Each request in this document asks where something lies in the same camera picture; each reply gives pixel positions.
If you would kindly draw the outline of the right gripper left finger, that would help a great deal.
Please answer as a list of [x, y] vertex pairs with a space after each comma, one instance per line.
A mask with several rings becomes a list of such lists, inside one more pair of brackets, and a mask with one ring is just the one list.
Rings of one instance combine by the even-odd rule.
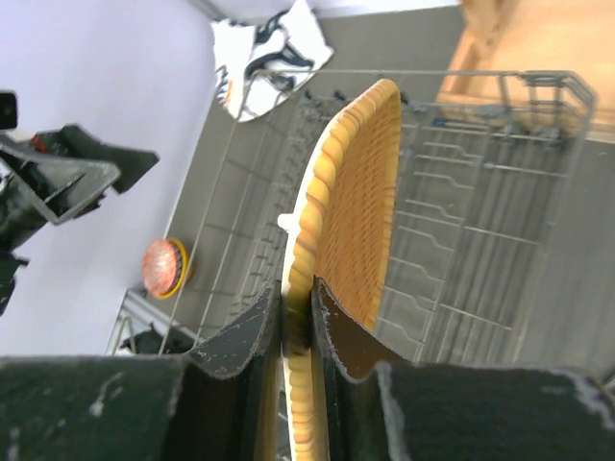
[[272, 460], [281, 288], [183, 354], [5, 357], [5, 460]]

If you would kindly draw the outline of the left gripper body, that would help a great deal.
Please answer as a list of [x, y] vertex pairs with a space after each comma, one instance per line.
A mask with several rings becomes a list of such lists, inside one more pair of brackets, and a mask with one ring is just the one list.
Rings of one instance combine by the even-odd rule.
[[17, 127], [17, 98], [12, 91], [1, 91], [1, 314], [11, 300], [16, 286], [15, 274], [29, 260], [16, 256], [14, 250], [31, 238], [42, 226], [43, 217], [25, 193], [25, 187], [39, 193], [43, 181], [37, 166], [24, 158], [19, 148], [27, 144], [12, 140], [7, 130]]

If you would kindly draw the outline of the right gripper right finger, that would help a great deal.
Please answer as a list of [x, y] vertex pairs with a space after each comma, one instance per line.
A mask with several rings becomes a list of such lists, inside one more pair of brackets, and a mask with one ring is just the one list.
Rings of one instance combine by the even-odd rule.
[[553, 367], [413, 363], [311, 291], [322, 460], [610, 460], [614, 399]]

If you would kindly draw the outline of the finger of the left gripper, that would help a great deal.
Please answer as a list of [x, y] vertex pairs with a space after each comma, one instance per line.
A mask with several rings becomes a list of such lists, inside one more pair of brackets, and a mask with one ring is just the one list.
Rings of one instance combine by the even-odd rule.
[[104, 142], [77, 124], [38, 132], [28, 139], [1, 135], [1, 163], [9, 175], [1, 200], [54, 225], [100, 205], [108, 189], [122, 194], [159, 156]]

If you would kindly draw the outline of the yellow woven-pattern plate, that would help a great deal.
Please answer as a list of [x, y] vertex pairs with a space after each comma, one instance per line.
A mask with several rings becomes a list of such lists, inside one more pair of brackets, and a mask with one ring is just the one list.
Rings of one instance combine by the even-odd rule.
[[287, 233], [282, 273], [283, 372], [291, 457], [318, 460], [310, 292], [320, 277], [372, 330], [390, 252], [401, 140], [401, 95], [380, 79], [328, 123], [309, 158]]

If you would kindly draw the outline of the red patterned bowl yellow rim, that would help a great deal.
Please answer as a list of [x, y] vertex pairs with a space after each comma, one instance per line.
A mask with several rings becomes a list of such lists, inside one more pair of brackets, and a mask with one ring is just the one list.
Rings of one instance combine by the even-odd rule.
[[188, 251], [176, 238], [154, 240], [141, 261], [141, 279], [146, 292], [157, 299], [176, 295], [192, 276]]

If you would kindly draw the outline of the white printed cloth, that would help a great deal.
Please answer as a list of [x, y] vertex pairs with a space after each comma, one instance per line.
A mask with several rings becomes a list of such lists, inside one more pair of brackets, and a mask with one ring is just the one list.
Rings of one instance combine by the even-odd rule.
[[213, 22], [214, 99], [237, 122], [262, 117], [298, 91], [333, 56], [306, 1], [261, 25]]

